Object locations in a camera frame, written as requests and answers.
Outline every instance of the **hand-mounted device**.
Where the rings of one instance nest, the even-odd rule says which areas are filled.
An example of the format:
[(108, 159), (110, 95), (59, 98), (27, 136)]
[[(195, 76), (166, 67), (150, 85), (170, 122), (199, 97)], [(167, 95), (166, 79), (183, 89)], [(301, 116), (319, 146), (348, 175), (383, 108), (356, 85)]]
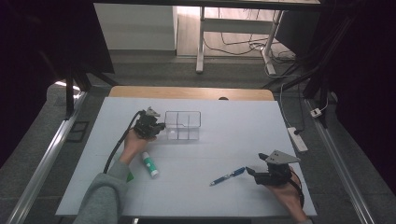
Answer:
[[(291, 183), (297, 189), (300, 195), (301, 207), (303, 207), (304, 194), (302, 191), (300, 178), (289, 167), (289, 163), (300, 162), (300, 159), (278, 150), (275, 150), (270, 156), (259, 153), (259, 157), (263, 161), (267, 162), (268, 173), (256, 173), (256, 171), (247, 167), (247, 173), (254, 176), (256, 184), (267, 186), (281, 186), (287, 183)], [(298, 186), (291, 179), (292, 173), (297, 176), (300, 182), (300, 186)]]
[(157, 123), (157, 119), (155, 117), (159, 117), (160, 114), (158, 114), (153, 109), (151, 109), (151, 106), (148, 108), (147, 111), (146, 110), (138, 111), (136, 114), (134, 114), (134, 117), (129, 123), (128, 128), (125, 130), (121, 139), (117, 142), (113, 151), (111, 151), (111, 154), (108, 157), (105, 170), (103, 171), (103, 173), (105, 174), (107, 173), (108, 166), (110, 165), (111, 160), (114, 157), (114, 154), (116, 154), (117, 149), (120, 147), (121, 143), (126, 138), (126, 135), (128, 135), (129, 131), (132, 129), (131, 128), (132, 124), (134, 123), (134, 120), (138, 115), (140, 115), (140, 118), (136, 121), (136, 124), (134, 125), (133, 129), (139, 138), (147, 138), (147, 139), (152, 138), (155, 135), (157, 135), (160, 131), (165, 129), (165, 123)]

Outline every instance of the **white wall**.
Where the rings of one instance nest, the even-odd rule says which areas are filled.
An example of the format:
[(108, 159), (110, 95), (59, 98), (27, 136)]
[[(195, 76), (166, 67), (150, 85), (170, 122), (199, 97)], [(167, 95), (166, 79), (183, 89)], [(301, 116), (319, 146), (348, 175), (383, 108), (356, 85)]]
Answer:
[(94, 6), (108, 49), (176, 49), (177, 7)]

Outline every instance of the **wooden floor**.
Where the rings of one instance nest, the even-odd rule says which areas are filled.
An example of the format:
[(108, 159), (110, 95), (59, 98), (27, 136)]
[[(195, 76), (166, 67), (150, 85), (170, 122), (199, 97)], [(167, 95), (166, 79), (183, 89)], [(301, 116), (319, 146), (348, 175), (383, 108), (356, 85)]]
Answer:
[[(198, 37), (199, 37), (199, 7), (177, 7), (178, 28), (177, 28), (177, 56), (195, 57), (197, 55)], [(242, 9), (242, 8), (217, 8), (206, 7), (206, 18), (224, 18), (224, 19), (238, 19), (238, 20), (259, 20), (271, 21), (274, 15), (273, 10), (258, 10), (258, 9)], [(212, 33), (205, 32), (204, 39), (207, 44), (205, 46), (205, 56), (217, 57), (253, 57), (261, 58), (258, 50), (250, 51), (248, 41), (254, 43), (266, 43), (265, 38), (268, 35), (247, 35), (247, 34), (230, 34), (230, 33)], [(241, 44), (233, 44), (235, 42), (247, 42)], [(272, 50), (277, 56), (282, 52), (282, 57), (293, 57), (294, 54), (286, 47), (274, 41)]]

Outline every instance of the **blue marker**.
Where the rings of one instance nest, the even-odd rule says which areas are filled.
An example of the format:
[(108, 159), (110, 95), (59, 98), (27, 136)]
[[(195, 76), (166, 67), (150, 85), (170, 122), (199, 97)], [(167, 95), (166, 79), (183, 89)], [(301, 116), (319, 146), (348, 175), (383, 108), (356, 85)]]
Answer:
[(239, 168), (239, 169), (235, 170), (234, 172), (232, 172), (230, 175), (225, 175), (225, 176), (220, 177), (217, 180), (214, 180), (212, 183), (210, 183), (210, 186), (215, 186), (218, 183), (223, 182), (224, 180), (226, 180), (232, 176), (241, 175), (244, 172), (245, 172), (245, 167)]

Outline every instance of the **power strip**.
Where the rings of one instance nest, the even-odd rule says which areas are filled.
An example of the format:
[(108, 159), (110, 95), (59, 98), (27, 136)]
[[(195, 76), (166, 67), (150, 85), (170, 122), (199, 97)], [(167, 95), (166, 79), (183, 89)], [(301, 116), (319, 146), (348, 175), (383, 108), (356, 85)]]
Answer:
[(296, 131), (296, 128), (288, 128), (288, 132), (290, 135), (291, 140), (293, 141), (293, 144), (297, 147), (297, 150), (299, 152), (306, 152), (308, 148), (306, 147), (303, 138), (299, 134), (295, 134), (294, 132)]

